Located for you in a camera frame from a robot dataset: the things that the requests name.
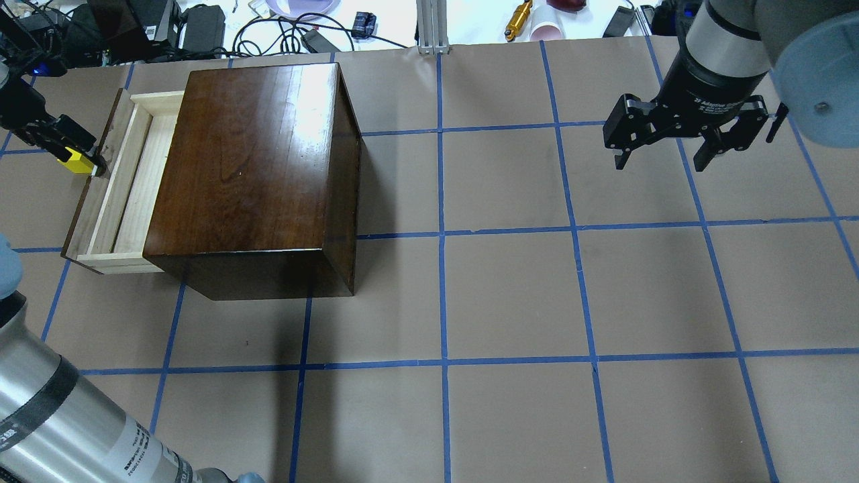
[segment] black device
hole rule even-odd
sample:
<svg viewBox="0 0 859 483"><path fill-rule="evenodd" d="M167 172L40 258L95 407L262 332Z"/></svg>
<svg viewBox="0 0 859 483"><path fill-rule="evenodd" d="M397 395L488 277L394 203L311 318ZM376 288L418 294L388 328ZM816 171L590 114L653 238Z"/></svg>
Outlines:
<svg viewBox="0 0 859 483"><path fill-rule="evenodd" d="M311 53L340 52L340 49L316 30L310 30L302 34L302 44Z"/></svg>
<svg viewBox="0 0 859 483"><path fill-rule="evenodd" d="M350 34L352 39L366 40L370 35L375 34L376 16L370 12L358 12L355 14L355 21L352 23Z"/></svg>
<svg viewBox="0 0 859 483"><path fill-rule="evenodd" d="M71 22L63 39L69 67L97 67L105 63L107 43L87 3L71 11Z"/></svg>
<svg viewBox="0 0 859 483"><path fill-rule="evenodd" d="M632 26L632 22L636 18L636 11L627 9L626 7L618 7L614 12L611 21L608 22L606 31L602 34L605 37L623 37L626 31Z"/></svg>
<svg viewBox="0 0 859 483"><path fill-rule="evenodd" d="M143 24L143 32L149 40L179 46L182 9L176 0L130 0L129 4Z"/></svg>
<svg viewBox="0 0 859 483"><path fill-rule="evenodd" d="M644 15L644 20L647 22L650 30L653 31L653 17L656 15L656 8L653 5L642 5L639 7L642 11L642 15Z"/></svg>
<svg viewBox="0 0 859 483"><path fill-rule="evenodd" d="M179 41L176 0L87 0L113 61L153 58Z"/></svg>
<svg viewBox="0 0 859 483"><path fill-rule="evenodd" d="M695 15L704 0L665 0L654 9L648 19L653 35L675 36L689 32Z"/></svg>
<svg viewBox="0 0 859 483"><path fill-rule="evenodd" d="M182 49L189 52L209 52L223 46L227 17L221 7L198 5L186 10L182 18L185 21ZM218 55L213 53L195 58L217 57Z"/></svg>

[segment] table surface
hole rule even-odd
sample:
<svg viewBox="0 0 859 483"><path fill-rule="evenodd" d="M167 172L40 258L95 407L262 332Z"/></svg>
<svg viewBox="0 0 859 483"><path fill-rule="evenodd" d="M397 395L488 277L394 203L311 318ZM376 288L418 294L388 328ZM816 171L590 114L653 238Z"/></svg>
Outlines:
<svg viewBox="0 0 859 483"><path fill-rule="evenodd" d="M615 170L602 121L620 94L654 95L676 50L565 40L37 79L50 112L99 131L120 86L333 59L368 155L354 297L214 303L64 262L82 181L7 138L0 227L27 324L195 468L232 477L855 481L859 150L786 123L703 173L699 141L671 139ZM769 80L758 91L777 105Z"/></svg>

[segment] power adapter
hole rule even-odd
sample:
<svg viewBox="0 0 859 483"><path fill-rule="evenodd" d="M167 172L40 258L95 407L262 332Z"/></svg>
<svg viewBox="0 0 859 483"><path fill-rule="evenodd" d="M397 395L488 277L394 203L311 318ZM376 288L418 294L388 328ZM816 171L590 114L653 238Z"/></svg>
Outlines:
<svg viewBox="0 0 859 483"><path fill-rule="evenodd" d="M308 49L308 52L311 53L340 52L340 49L334 46L334 44L329 42L325 36L316 30L310 30L305 34L302 34L302 44L304 44Z"/></svg>
<svg viewBox="0 0 859 483"><path fill-rule="evenodd" d="M182 16L186 19L182 49L189 52L209 52L223 46L227 17L221 7L199 5L189 8ZM218 54L213 53L196 58L218 57Z"/></svg>

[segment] blue tape line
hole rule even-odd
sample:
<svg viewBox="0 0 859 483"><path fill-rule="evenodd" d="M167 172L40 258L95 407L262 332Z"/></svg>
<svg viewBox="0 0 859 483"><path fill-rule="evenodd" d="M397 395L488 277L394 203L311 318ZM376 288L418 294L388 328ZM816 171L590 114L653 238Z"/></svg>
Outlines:
<svg viewBox="0 0 859 483"><path fill-rule="evenodd" d="M168 374L232 374L236 372L290 372L298 370L309 370L310 365L302 367L301 364L266 364L266 365L221 365L207 367L171 367Z"/></svg>
<svg viewBox="0 0 859 483"><path fill-rule="evenodd" d="M442 352L442 439L444 442L444 481L451 483L450 455L450 385L448 383L448 367L444 363L448 359L448 295L445 275L445 233L444 233L444 102L442 93L442 55L436 54L436 155L438 161L438 299L439 319L441 323L441 352Z"/></svg>
<svg viewBox="0 0 859 483"><path fill-rule="evenodd" d="M569 226L543 226L534 228L491 228L491 229L454 229L446 231L445 236L469 235L516 235L522 233L557 233L570 231Z"/></svg>
<svg viewBox="0 0 859 483"><path fill-rule="evenodd" d="M513 365L589 363L590 356L536 356L524 358L459 358L449 359L448 365Z"/></svg>
<svg viewBox="0 0 859 483"><path fill-rule="evenodd" d="M373 136L404 136L407 134L429 134L431 132L438 132L438 129L407 129L403 131L371 131L371 132L362 132L361 135L365 138L373 137Z"/></svg>
<svg viewBox="0 0 859 483"><path fill-rule="evenodd" d="M161 368L81 369L84 376L140 376L161 374Z"/></svg>
<svg viewBox="0 0 859 483"><path fill-rule="evenodd" d="M450 455L450 383L448 382L448 367L442 366L442 421L444 439L444 480L450 483L453 480L453 464Z"/></svg>
<svg viewBox="0 0 859 483"><path fill-rule="evenodd" d="M830 347L820 349L776 349L769 351L744 351L747 358L786 358L794 356L845 356L859 354L859 347Z"/></svg>
<svg viewBox="0 0 859 483"><path fill-rule="evenodd" d="M392 238L432 238L439 236L437 231L408 231L403 233L375 233L359 235L358 240L390 240Z"/></svg>
<svg viewBox="0 0 859 483"><path fill-rule="evenodd" d="M134 75L134 64L129 65L128 67L128 76L125 77L125 90L128 90L129 86L131 86L131 76Z"/></svg>
<svg viewBox="0 0 859 483"><path fill-rule="evenodd" d="M561 125L557 113L557 99L555 97L555 86L551 79L551 68L549 56L545 51L545 42L539 42L540 55L543 58L545 79L549 87L549 98L551 101L551 116L555 122L555 141L557 143L557 157L560 163L561 180L564 184L564 197L567 203L567 215L570 218L570 233L573 236L573 255L576 259L576 276L579 282L579 294L582 298L582 312L585 320L585 332L588 336L588 357L591 363L591 376L594 382L594 398L596 403L597 419L600 425L600 440L602 441L602 455L606 466L606 477L608 483L614 483L614 469L612 465L612 451L608 444L608 428L606 425L606 410L602 401L602 384L600 383L599 359L597 358L596 342L594 340L594 327L591 324L590 306L588 304L588 290L585 285L585 275L582 268L582 251L579 245L578 228L576 225L576 214L573 211L572 196L570 196L570 181L567 178L567 161L564 155L564 141L561 138Z"/></svg>
<svg viewBox="0 0 859 483"><path fill-rule="evenodd" d="M470 125L467 127L446 127L445 132L474 132L474 131L512 131L514 129L544 129L555 127L553 123L543 124L512 124L512 125Z"/></svg>
<svg viewBox="0 0 859 483"><path fill-rule="evenodd" d="M817 188L820 190L820 196L823 197L823 202L826 205L826 209L829 211L830 221L835 223L835 230L838 231L838 237L841 238L841 244L844 245L844 251L845 253L847 253L847 259L850 261L850 266L853 268L853 274L856 276L857 279L859 279L859 265L857 265L856 263L856 256L854 256L853 254L853 248L850 247L850 241L847 239L847 234L844 233L844 227L841 226L841 221L838 219L838 214L835 212L835 205L832 204L832 200L829 198L829 194L826 193L826 189L823 187L823 180L820 178L820 175L817 172L817 168L814 166L814 161L812 161L811 155L808 154L808 148L805 145L805 141L802 140L799 128L796 126L796 123L790 116L788 116L788 122L790 123L790 129L792 129L794 132L796 142L800 146L802 155L803 157L805 157L808 169L811 171L811 175L814 177L814 182L817 184Z"/></svg>
<svg viewBox="0 0 859 483"><path fill-rule="evenodd" d="M579 231L614 230L614 229L652 229L652 228L684 228L701 226L700 222L665 222L665 223L615 223L590 224L576 227Z"/></svg>
<svg viewBox="0 0 859 483"><path fill-rule="evenodd" d="M650 42L650 37L645 36L648 51L650 52L650 60L653 61L653 68L659 84L662 85L664 78L659 68L659 63L656 61L656 52L653 44ZM683 170L685 171L686 180L689 182L689 189L692 193L692 200L695 202L695 210L698 212L698 219L701 222L701 231L704 233L704 242L707 245L707 251L710 254L710 263L713 266L713 274L716 277L716 284L719 287L719 295L722 297L722 306L724 307L725 317L728 320L728 328L731 332L731 339L734 341L734 351L736 352L737 360L740 363L740 373L743 377L743 384L746 386L746 395L749 400L749 407L752 410L752 419L754 420L755 429L758 432L758 440L760 441L761 450L764 453L764 461L767 471L770 475L771 483L778 482L775 465L772 462L770 453L770 445L767 443L766 434L764 432L764 424L761 421L760 413L758 412L758 402L755 399L754 389L752 388L752 380L749 377L746 360L743 358L742 345L740 344L740 336L737 334L737 327L734 323L734 313L731 310L731 304L728 300L728 292L725 290L724 280L722 279L722 270L719 267L719 260L716 258L716 250L713 248L713 240L710 237L710 228L707 223L707 218L704 215L704 208L701 206L701 199L698 197L698 189L695 186L695 179L692 177L692 172L689 165L689 159L686 156L686 151L679 139L675 139L677 149L680 152L680 158L683 161Z"/></svg>
<svg viewBox="0 0 859 483"><path fill-rule="evenodd" d="M313 313L314 298L313 292L308 293L308 298L304 303L304 331L302 332L302 367L308 363L308 347L310 346L310 318ZM304 381L306 370L302 369L298 372L298 389L295 392L295 421L292 425L292 457L289 460L289 482L295 483L295 476L298 473L298 448L302 437L302 414L304 412Z"/></svg>
<svg viewBox="0 0 859 483"><path fill-rule="evenodd" d="M182 312L182 301L185 298L185 282L179 284L179 295L176 297L176 308L173 312L173 323L170 324L170 335L167 339L167 350L164 351L164 363L161 365L161 378L158 380L158 391L155 393L155 406L152 409L152 420L149 422L149 434L155 434L158 426L158 415L161 412L161 400L164 397L164 385L167 382L170 358L173 356L173 343L176 340L176 329L179 327L179 316Z"/></svg>
<svg viewBox="0 0 859 483"><path fill-rule="evenodd" d="M12 248L19 254L58 254L63 251L62 247L37 247L37 248Z"/></svg>
<svg viewBox="0 0 859 483"><path fill-rule="evenodd" d="M561 127L573 127L573 126L581 126L581 125L604 125L605 121L568 121L558 123Z"/></svg>
<svg viewBox="0 0 859 483"><path fill-rule="evenodd" d="M70 260L66 260L63 264L63 271L59 275L59 282L57 282L57 291L54 292L54 298L51 302L51 310L48 311L48 318L45 320L45 327L42 328L42 342L48 340L48 332L51 330L51 324L53 323L53 316L57 313L57 304L59 303L59 297L63 293L63 286L65 285L65 278L69 274L69 266L71 265Z"/></svg>
<svg viewBox="0 0 859 483"><path fill-rule="evenodd" d="M686 361L698 359L736 358L736 352L675 352L667 354L609 354L600 356L600 362Z"/></svg>
<svg viewBox="0 0 859 483"><path fill-rule="evenodd" d="M443 359L406 359L395 361L326 363L319 364L317 370L354 370L354 369L389 369L392 367L440 367L445 365Z"/></svg>
<svg viewBox="0 0 859 483"><path fill-rule="evenodd" d="M838 217L840 221L859 221L859 216ZM805 217L805 218L773 218L745 219L745 220L713 220L707 221L707 226L738 226L738 225L766 225L766 224L801 224L801 223L830 223L832 217ZM701 227L700 221L689 222L659 222L659 223L607 223L576 226L577 231L612 231L621 229L660 229L660 228L684 228ZM444 232L445 236L469 236L469 235L514 235L520 233L555 233L571 231L569 226L538 226L526 228L490 228L490 229L451 229ZM441 233L435 231L404 231L399 233L369 233L359 235L358 240L389 240L392 238L433 238Z"/></svg>
<svg viewBox="0 0 859 483"><path fill-rule="evenodd" d="M801 358L809 356L844 356L859 354L859 347L824 347L814 349L775 349L737 352L667 352L654 354L604 354L600 362L685 361L699 359L744 358ZM239 372L297 372L301 370L364 370L395 367L444 367L480 365L529 364L590 364L588 356L531 356L519 358L453 358L453 359L402 359L353 363L264 364L227 365L204 367L171 367L168 374L231 374ZM135 374L161 374L161 368L85 369L84 375L118 376Z"/></svg>
<svg viewBox="0 0 859 483"><path fill-rule="evenodd" d="M0 156L6 154L6 148L9 147L9 141L12 140L12 131L6 133L6 139L3 140L3 146L0 147Z"/></svg>
<svg viewBox="0 0 859 483"><path fill-rule="evenodd" d="M646 35L644 41L647 42L647 50L650 52L650 61L653 62L653 68L656 71L656 79L659 80L659 85L665 82L662 77L662 69L659 68L659 62L656 61L656 51L653 48L653 43L650 41L650 36Z"/></svg>
<svg viewBox="0 0 859 483"><path fill-rule="evenodd" d="M35 155L48 152L47 150L8 150L4 151L5 155Z"/></svg>
<svg viewBox="0 0 859 483"><path fill-rule="evenodd" d="M724 220L707 221L708 226L738 226L738 225L761 225L761 224L789 224L789 223L829 223L829 217L807 217L807 218L774 218L771 220Z"/></svg>

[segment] small black box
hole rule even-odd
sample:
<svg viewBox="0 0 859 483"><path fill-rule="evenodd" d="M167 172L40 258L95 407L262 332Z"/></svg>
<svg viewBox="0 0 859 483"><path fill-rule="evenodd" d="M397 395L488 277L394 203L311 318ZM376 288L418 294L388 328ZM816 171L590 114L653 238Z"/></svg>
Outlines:
<svg viewBox="0 0 859 483"><path fill-rule="evenodd" d="M189 52L209 52L223 46L227 17L218 6L198 6L185 11L185 39L182 48ZM218 58L218 54L197 58Z"/></svg>

